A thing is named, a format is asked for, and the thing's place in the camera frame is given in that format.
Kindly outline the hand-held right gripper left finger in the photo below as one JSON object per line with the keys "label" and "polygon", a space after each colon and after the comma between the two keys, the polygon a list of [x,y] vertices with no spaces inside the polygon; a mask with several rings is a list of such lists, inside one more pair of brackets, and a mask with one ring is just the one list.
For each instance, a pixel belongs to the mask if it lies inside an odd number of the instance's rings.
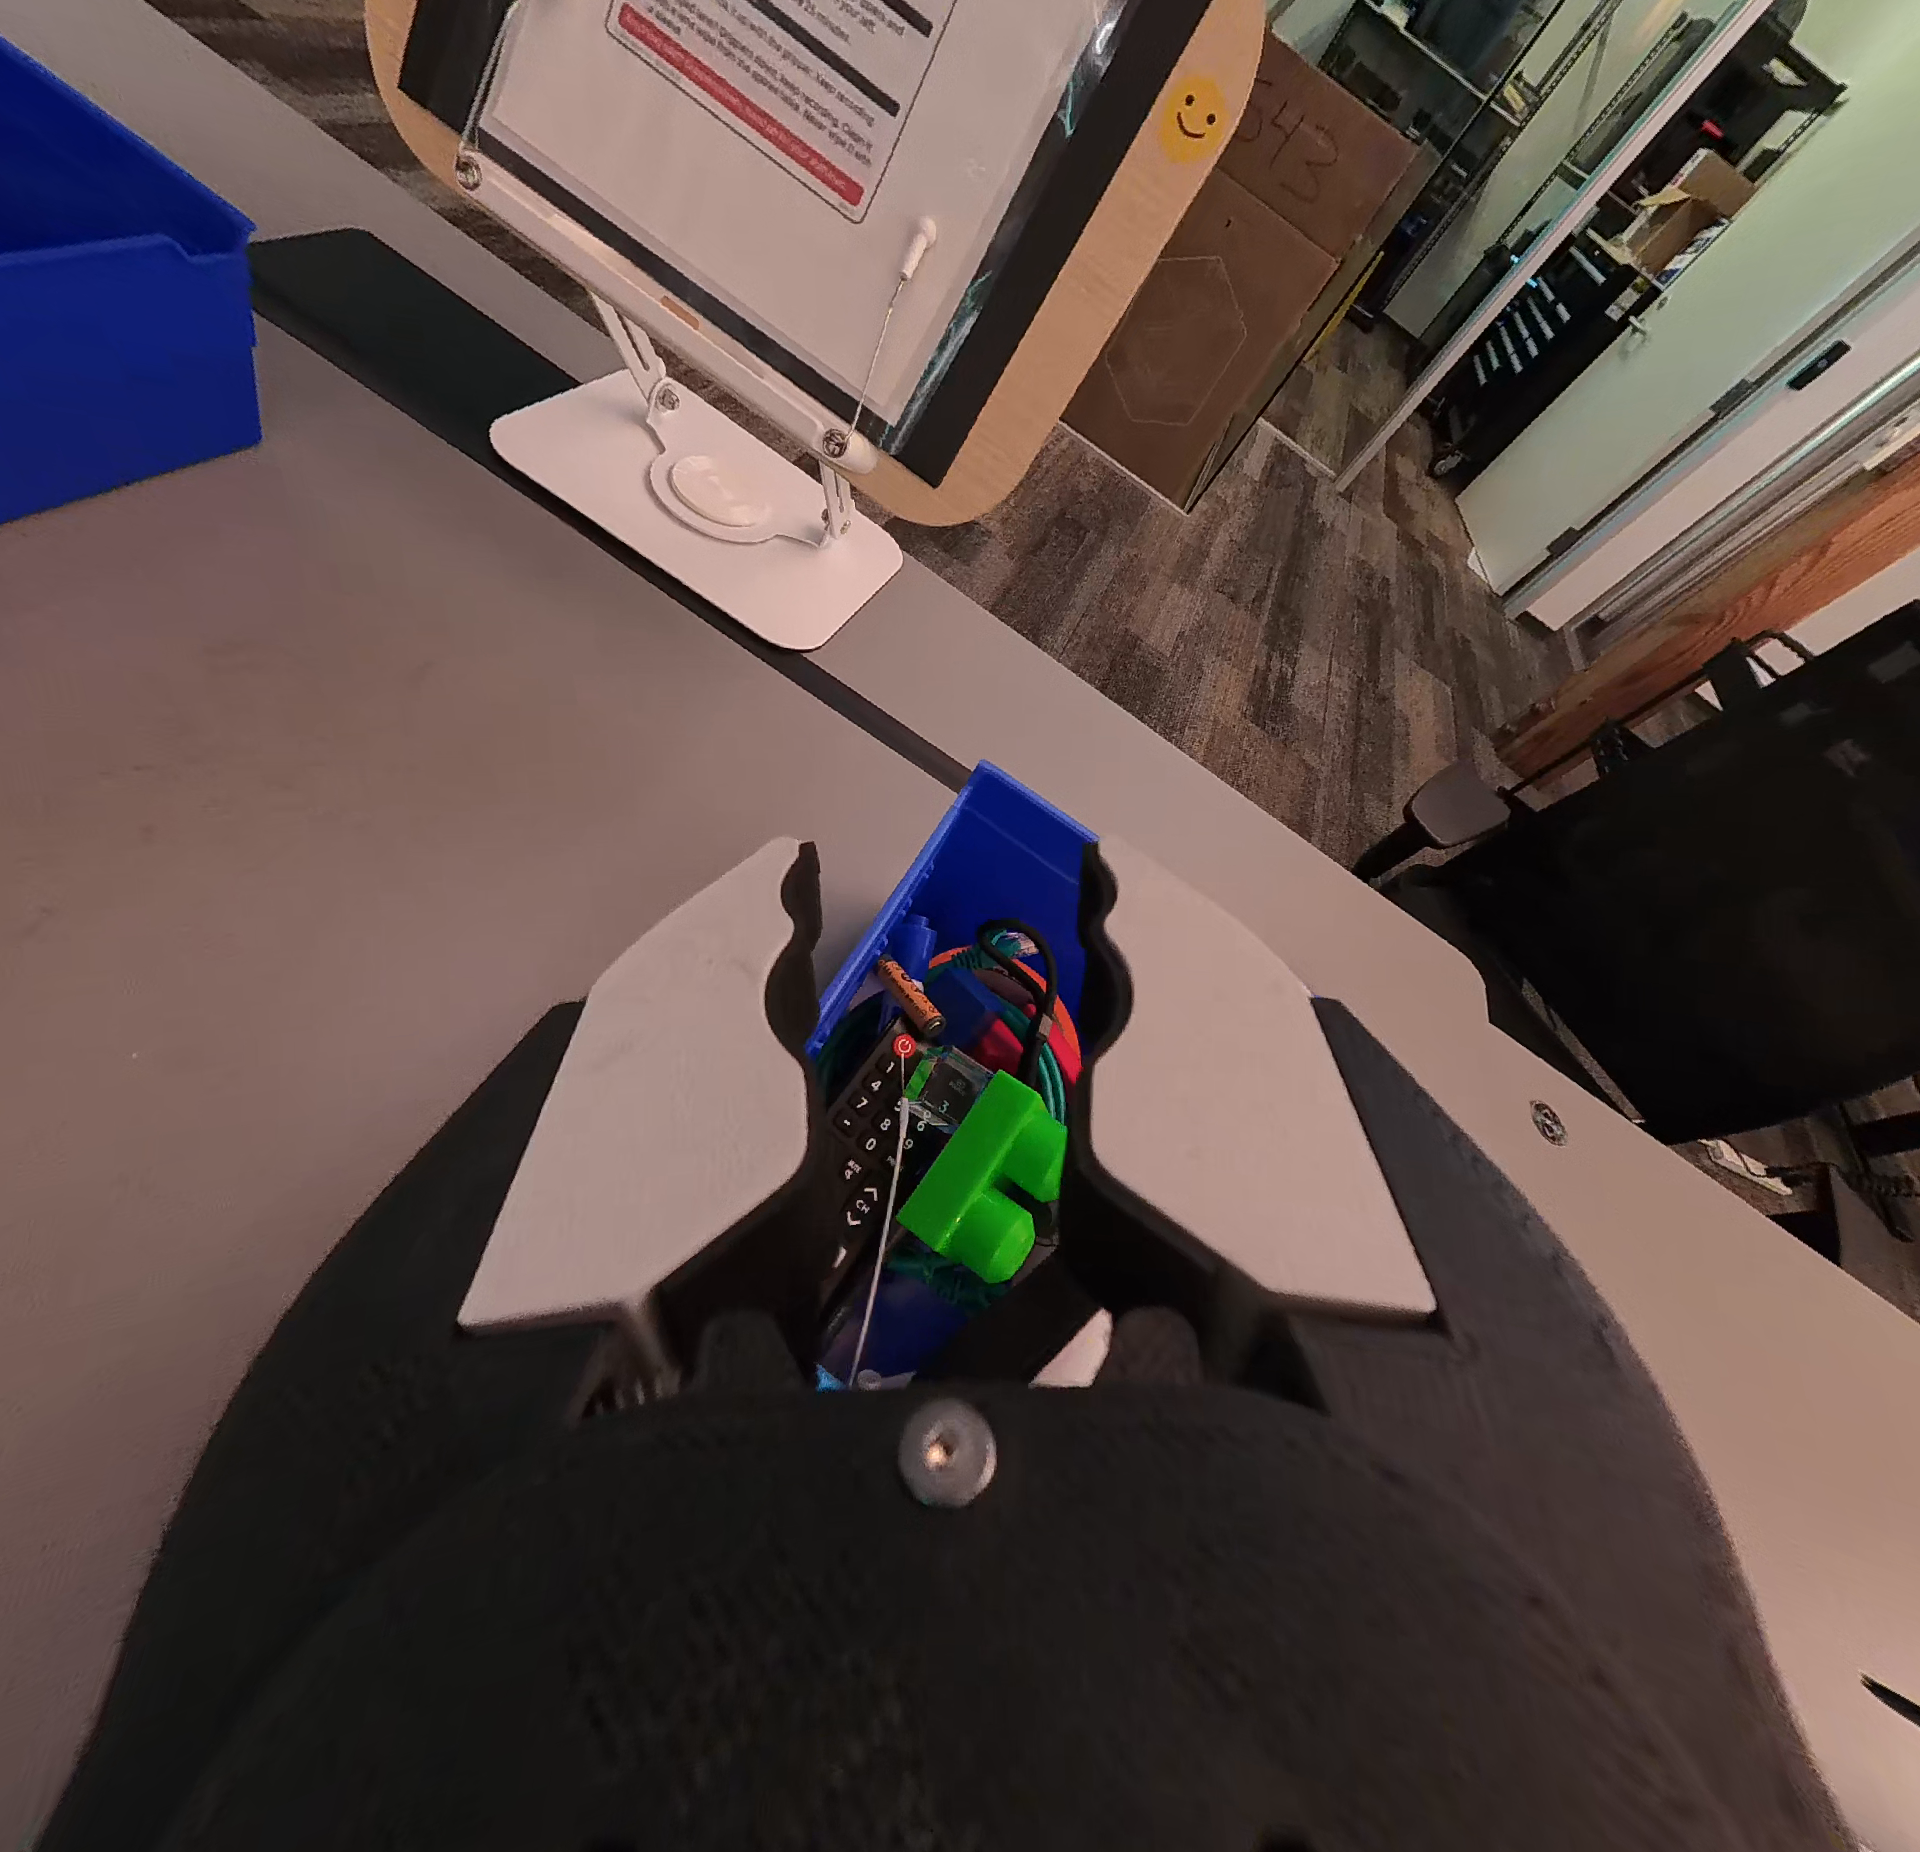
{"label": "hand-held right gripper left finger", "polygon": [[684,1342],[684,1276],[809,1152],[809,1075],[778,1030],[818,1013],[820,859],[778,835],[645,929],[591,982],[458,1306],[469,1333],[610,1320]]}

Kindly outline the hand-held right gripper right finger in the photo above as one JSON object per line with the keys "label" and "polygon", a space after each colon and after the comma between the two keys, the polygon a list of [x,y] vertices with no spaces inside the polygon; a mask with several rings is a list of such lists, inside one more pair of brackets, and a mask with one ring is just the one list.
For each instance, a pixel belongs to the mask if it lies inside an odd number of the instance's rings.
{"label": "hand-held right gripper right finger", "polygon": [[1421,1325],[1435,1291],[1303,977],[1123,837],[1088,852],[1078,1151],[1203,1268]]}

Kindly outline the green plastic block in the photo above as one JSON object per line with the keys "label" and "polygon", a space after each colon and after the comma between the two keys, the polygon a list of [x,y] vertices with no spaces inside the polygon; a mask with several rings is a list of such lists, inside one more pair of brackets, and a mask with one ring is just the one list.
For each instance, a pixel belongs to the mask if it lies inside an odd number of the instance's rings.
{"label": "green plastic block", "polygon": [[899,1226],[991,1285],[1017,1276],[1037,1244],[1028,1208],[1059,1202],[1067,1124],[1042,1095],[995,1072],[899,1210]]}

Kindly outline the blue plastic bin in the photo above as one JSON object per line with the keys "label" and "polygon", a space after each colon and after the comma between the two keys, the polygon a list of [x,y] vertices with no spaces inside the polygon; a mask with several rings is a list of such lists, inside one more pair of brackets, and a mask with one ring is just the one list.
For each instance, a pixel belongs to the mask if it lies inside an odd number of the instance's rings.
{"label": "blue plastic bin", "polygon": [[[926,989],[955,958],[1002,1001],[1003,1021],[1028,1031],[1028,1059],[1050,1030],[1037,1094],[1066,1121],[1078,1094],[1083,1047],[1073,1019],[1083,988],[1078,943],[1080,867],[1092,831],[1017,777],[979,765],[897,889],[826,984],[809,1035],[809,1062],[832,1113],[852,1075],[899,1013],[873,975],[894,954]],[[1037,1244],[1017,1276],[991,1285],[899,1226],[899,1210],[995,1072],[943,1037],[921,1044],[904,1089],[914,1156],[873,1245],[822,1315],[813,1378],[822,1390],[908,1384],[934,1367],[977,1320],[1006,1306],[1029,1280],[1055,1291],[1048,1258],[1059,1241],[1059,1202],[1028,1208]]]}
{"label": "blue plastic bin", "polygon": [[257,448],[251,233],[2,44],[2,519]]}

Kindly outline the black remote control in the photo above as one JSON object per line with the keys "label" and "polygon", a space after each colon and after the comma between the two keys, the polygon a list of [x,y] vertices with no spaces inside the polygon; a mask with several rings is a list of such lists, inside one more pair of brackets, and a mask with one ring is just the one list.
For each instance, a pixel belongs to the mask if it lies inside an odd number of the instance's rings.
{"label": "black remote control", "polygon": [[873,1260],[899,1167],[914,1156],[904,1089],[921,1043],[899,1024],[886,1030],[830,1113],[830,1208],[833,1250],[822,1280],[822,1312],[847,1293],[856,1269]]}

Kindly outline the black mesh office chair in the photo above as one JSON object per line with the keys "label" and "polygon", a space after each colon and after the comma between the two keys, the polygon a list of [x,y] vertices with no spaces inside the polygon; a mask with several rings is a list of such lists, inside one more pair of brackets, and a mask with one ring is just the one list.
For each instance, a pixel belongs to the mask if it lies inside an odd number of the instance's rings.
{"label": "black mesh office chair", "polygon": [[1919,624],[1907,601],[1762,679],[1743,639],[1665,742],[1609,720],[1547,807],[1466,762],[1352,872],[1532,988],[1663,1144],[1768,1130],[1919,1072]]}

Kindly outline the white tablet stand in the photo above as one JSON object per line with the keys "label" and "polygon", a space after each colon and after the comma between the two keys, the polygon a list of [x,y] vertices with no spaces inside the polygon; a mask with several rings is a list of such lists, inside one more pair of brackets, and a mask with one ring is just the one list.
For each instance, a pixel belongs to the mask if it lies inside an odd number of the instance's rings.
{"label": "white tablet stand", "polygon": [[589,290],[615,368],[492,421],[494,454],[756,639],[812,652],[904,567],[853,482],[877,449],[594,225],[464,146],[458,184]]}

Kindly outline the brown cardboard box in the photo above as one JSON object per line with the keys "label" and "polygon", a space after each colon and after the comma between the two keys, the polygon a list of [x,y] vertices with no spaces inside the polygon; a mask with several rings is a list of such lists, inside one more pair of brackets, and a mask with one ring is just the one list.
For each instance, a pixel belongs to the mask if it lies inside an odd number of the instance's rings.
{"label": "brown cardboard box", "polygon": [[1193,508],[1384,251],[1435,153],[1267,34],[1233,139],[1067,426]]}

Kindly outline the glass door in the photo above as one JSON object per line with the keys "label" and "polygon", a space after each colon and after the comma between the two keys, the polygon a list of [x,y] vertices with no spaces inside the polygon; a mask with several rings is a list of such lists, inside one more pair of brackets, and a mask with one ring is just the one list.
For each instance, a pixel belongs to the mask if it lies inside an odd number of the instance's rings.
{"label": "glass door", "polygon": [[1866,81],[1869,14],[1898,0],[1557,0],[1554,20],[1405,213],[1421,226],[1306,373],[1293,443],[1335,494],[1394,462],[1468,486],[1621,335],[1645,336],[1689,251],[1646,267],[1653,196],[1713,150],[1764,182]]}

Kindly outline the white instruction sheet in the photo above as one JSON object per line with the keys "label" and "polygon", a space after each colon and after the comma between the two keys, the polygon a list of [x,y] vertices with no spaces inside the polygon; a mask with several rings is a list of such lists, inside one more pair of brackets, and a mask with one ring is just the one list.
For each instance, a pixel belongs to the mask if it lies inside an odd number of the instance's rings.
{"label": "white instruction sheet", "polygon": [[517,0],[467,146],[894,436],[1112,61],[1125,0]]}

